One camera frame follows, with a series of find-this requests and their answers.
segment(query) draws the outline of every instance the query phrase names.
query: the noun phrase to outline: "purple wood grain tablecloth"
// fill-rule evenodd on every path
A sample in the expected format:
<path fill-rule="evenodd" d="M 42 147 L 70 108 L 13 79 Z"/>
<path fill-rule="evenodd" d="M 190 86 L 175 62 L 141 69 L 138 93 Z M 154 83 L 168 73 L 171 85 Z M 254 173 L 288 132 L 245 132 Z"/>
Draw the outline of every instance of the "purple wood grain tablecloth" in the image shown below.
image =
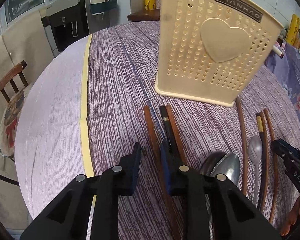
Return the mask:
<path fill-rule="evenodd" d="M 69 46 L 33 85 L 22 110 L 15 142 L 20 188 L 33 218 L 77 174 L 101 174 L 116 165 L 121 156 L 130 154 L 134 142 L 139 141 L 143 153 L 137 190 L 132 197 L 119 198 L 119 238 L 172 239 L 150 150 L 144 105 L 150 107 L 160 140 L 163 127 L 159 105 L 172 106 L 193 168 L 199 169 L 214 151 L 236 153 L 242 165 L 236 106 L 227 108 L 156 94 L 158 47 L 159 22 L 101 30 Z M 300 148 L 300 123 L 294 107 L 274 75 L 263 65 L 240 98 L 248 140 L 258 134 L 256 112 L 267 108 L 275 137 Z M 88 147 L 84 145 L 85 137 Z M 249 199 L 253 194 L 253 174 L 249 162 Z M 271 154 L 263 211 L 266 218 L 272 205 L 273 179 Z M 273 221 L 276 228 L 282 225 L 297 197 L 298 192 L 284 174 L 280 161 Z M 180 202 L 178 198 L 174 201 L 181 231 Z"/>

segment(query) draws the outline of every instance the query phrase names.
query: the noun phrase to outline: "silver screw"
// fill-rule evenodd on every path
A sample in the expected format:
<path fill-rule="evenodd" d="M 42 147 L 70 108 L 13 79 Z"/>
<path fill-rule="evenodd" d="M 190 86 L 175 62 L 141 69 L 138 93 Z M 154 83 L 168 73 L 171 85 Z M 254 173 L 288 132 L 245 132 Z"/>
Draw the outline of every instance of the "silver screw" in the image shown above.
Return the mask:
<path fill-rule="evenodd" d="M 84 180 L 85 180 L 85 176 L 82 175 L 82 174 L 77 175 L 77 176 L 75 177 L 75 180 L 76 180 L 77 182 L 84 181 Z"/>
<path fill-rule="evenodd" d="M 187 172 L 187 171 L 189 171 L 189 167 L 186 166 L 186 165 L 182 165 L 182 166 L 179 167 L 179 170 L 182 171 L 182 172 Z"/>
<path fill-rule="evenodd" d="M 119 165 L 113 166 L 112 170 L 113 170 L 114 172 L 119 172 L 119 171 L 122 171 L 122 167 L 119 166 Z"/>
<path fill-rule="evenodd" d="M 220 173 L 217 175 L 217 179 L 220 181 L 225 181 L 227 177 L 224 174 Z"/>

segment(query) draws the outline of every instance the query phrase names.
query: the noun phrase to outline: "yellow container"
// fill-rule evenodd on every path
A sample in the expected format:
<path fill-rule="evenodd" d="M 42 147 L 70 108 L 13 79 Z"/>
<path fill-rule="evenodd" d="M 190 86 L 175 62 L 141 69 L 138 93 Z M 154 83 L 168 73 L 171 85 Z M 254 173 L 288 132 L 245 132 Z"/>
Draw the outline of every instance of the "yellow container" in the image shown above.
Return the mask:
<path fill-rule="evenodd" d="M 145 0 L 145 9 L 154 10 L 155 9 L 155 0 Z"/>
<path fill-rule="evenodd" d="M 297 15 L 293 14 L 291 23 L 289 26 L 289 30 L 287 33 L 287 37 L 286 37 L 286 42 L 292 46 L 296 40 L 296 36 L 298 34 L 299 27 L 300 27 L 300 18 Z"/>
<path fill-rule="evenodd" d="M 161 0 L 155 91 L 232 106 L 282 28 L 250 0 Z"/>

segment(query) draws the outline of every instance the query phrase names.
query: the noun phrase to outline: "basket base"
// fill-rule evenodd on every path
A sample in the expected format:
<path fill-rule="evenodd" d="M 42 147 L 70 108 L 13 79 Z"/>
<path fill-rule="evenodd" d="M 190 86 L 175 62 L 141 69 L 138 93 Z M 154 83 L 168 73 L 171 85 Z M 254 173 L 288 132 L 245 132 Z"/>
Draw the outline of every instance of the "basket base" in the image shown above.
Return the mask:
<path fill-rule="evenodd" d="M 226 107 L 232 107 L 234 102 L 232 103 L 225 103 L 217 100 L 212 100 L 212 99 L 207 99 L 207 98 L 199 98 L 199 97 L 193 97 L 189 95 L 184 95 L 184 94 L 178 94 L 178 93 L 172 93 L 172 92 L 167 92 L 167 91 L 162 91 L 158 88 L 158 75 L 155 79 L 155 84 L 154 84 L 154 90 L 162 96 L 167 96 L 167 97 L 175 97 L 175 98 L 183 98 L 183 99 L 189 99 L 189 100 L 194 100 L 194 101 L 199 101 L 199 102 L 205 102 L 205 103 L 210 103 L 210 104 L 215 104 L 219 106 L 226 106 Z"/>

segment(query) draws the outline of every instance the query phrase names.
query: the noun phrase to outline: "heart shape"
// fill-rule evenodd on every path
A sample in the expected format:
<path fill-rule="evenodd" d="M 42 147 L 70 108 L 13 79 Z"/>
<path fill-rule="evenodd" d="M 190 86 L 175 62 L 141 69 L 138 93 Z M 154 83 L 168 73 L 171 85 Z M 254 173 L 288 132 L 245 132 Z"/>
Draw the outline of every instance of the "heart shape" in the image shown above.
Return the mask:
<path fill-rule="evenodd" d="M 200 28 L 200 34 L 207 53 L 216 63 L 238 57 L 252 44 L 244 29 L 230 27 L 218 18 L 206 20 Z"/>

